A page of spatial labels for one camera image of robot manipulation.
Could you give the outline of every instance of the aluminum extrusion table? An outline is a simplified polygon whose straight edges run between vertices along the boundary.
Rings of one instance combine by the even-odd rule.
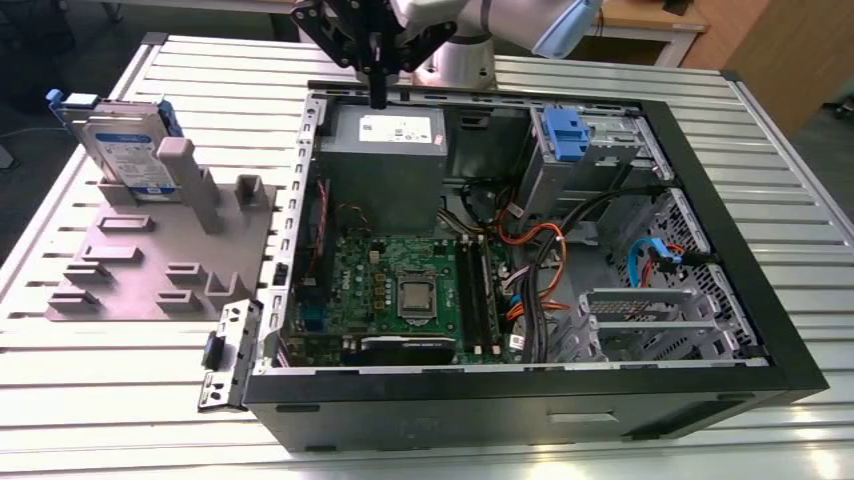
[[[286,478],[854,476],[854,230],[743,85],[710,71],[512,57],[498,58],[496,70],[502,90],[670,104],[831,389],[671,441],[292,457],[251,414],[196,413],[214,323],[44,318],[101,201],[99,171],[79,148],[0,270],[0,472],[91,478],[120,469],[113,477],[252,480],[282,479],[283,469]],[[174,36],[139,48],[112,97],[166,94],[218,181],[255,173],[288,188],[306,82],[350,78],[311,45]]]

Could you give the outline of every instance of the metal bracket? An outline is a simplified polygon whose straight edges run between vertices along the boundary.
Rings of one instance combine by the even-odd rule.
[[[263,305],[242,300],[226,305],[218,329],[211,332],[202,366],[204,374],[199,413],[230,410],[243,412],[243,390],[250,377],[258,326]]]

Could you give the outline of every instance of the wire bundle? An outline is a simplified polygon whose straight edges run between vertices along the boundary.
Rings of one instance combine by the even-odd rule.
[[[536,290],[536,274],[555,240],[559,239],[560,243],[564,244],[563,237],[566,234],[575,228],[590,212],[614,198],[625,195],[658,195],[665,189],[666,187],[663,186],[630,187],[603,192],[591,197],[572,209],[570,214],[563,218],[555,235],[548,237],[540,245],[522,283],[522,308],[526,323],[524,346],[522,350],[523,363],[543,363],[547,361],[548,329],[543,312],[544,308]]]

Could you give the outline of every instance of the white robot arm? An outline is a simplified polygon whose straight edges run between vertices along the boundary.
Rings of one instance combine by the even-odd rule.
[[[492,81],[492,36],[564,57],[603,0],[304,0],[292,18],[330,58],[368,84],[372,108],[400,71],[416,83],[482,88]]]

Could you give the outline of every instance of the label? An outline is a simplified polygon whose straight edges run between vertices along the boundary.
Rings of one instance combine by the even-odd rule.
[[[366,115],[359,120],[359,141],[432,143],[430,117]]]
[[[524,337],[522,335],[510,335],[510,340],[507,341],[507,346],[511,350],[523,350],[524,349]]]
[[[175,181],[160,160],[148,135],[96,133],[109,166],[132,192],[166,195],[175,192]]]
[[[703,27],[702,25],[687,25],[685,23],[674,23],[673,24],[673,29],[674,30],[693,30],[695,32],[702,32],[706,27]]]
[[[507,211],[516,218],[522,218],[522,214],[524,213],[524,210],[522,210],[522,207],[519,205],[516,205],[514,202],[510,202],[507,204]]]

